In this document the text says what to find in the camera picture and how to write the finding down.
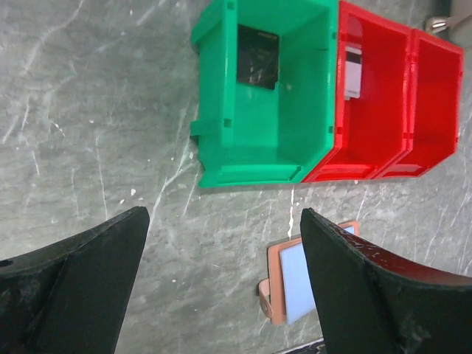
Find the brown leather card holder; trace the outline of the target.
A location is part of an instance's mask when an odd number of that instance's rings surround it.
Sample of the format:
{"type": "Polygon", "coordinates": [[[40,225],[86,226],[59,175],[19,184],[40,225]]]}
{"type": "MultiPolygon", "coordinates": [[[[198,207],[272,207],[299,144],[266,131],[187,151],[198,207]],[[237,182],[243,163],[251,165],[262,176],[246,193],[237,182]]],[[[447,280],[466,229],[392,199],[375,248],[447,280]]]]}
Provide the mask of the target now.
{"type": "Polygon", "coordinates": [[[292,325],[316,309],[302,238],[269,246],[267,261],[257,289],[261,311],[275,326],[292,325]]]}

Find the green plastic bin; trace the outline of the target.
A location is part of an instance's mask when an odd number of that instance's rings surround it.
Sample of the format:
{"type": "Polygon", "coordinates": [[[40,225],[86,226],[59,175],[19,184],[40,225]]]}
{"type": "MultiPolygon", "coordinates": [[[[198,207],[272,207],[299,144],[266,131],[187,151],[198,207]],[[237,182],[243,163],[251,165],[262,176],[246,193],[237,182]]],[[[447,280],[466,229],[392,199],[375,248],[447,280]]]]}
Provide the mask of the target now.
{"type": "Polygon", "coordinates": [[[212,1],[192,30],[203,188],[298,184],[333,148],[337,1],[212,1]],[[237,29],[280,37],[274,90],[237,81],[237,29]]]}

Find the white diamond print card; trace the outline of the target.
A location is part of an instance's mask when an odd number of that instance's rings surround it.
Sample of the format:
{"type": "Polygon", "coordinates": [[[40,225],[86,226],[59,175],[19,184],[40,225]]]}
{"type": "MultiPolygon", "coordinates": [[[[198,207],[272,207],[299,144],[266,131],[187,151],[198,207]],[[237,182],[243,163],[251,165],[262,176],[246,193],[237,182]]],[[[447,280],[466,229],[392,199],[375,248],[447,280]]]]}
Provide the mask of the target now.
{"type": "Polygon", "coordinates": [[[345,52],[344,98],[358,99],[361,96],[362,49],[358,44],[350,44],[345,52]]]}

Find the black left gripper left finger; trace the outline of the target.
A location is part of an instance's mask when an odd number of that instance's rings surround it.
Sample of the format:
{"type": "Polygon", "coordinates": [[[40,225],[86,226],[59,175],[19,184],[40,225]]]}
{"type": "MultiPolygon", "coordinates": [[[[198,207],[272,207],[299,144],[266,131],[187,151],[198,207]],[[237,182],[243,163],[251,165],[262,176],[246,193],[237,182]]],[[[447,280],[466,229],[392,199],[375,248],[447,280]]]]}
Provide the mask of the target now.
{"type": "Polygon", "coordinates": [[[150,216],[135,206],[1,261],[2,353],[114,353],[150,216]]]}

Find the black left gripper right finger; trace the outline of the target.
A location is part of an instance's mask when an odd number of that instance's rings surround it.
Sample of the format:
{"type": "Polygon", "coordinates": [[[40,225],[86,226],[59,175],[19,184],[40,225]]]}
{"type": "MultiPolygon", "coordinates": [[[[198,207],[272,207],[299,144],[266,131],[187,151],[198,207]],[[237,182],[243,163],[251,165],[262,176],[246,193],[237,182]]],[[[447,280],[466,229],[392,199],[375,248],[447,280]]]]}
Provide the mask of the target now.
{"type": "Polygon", "coordinates": [[[327,353],[470,353],[471,278],[415,263],[313,209],[300,222],[327,353]]]}

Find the red plastic bin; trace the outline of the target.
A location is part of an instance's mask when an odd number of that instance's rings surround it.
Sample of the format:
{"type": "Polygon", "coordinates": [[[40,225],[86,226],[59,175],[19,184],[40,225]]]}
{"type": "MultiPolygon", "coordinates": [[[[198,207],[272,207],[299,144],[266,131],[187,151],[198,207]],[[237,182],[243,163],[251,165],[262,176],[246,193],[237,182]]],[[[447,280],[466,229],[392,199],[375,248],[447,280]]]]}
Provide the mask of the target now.
{"type": "Polygon", "coordinates": [[[304,178],[373,180],[407,150],[412,31],[347,1],[339,3],[333,149],[304,178]],[[345,100],[346,52],[362,49],[361,96],[345,100]]]}
{"type": "Polygon", "coordinates": [[[418,177],[456,152],[463,71],[462,48],[422,30],[412,31],[407,150],[376,178],[418,177]]]}

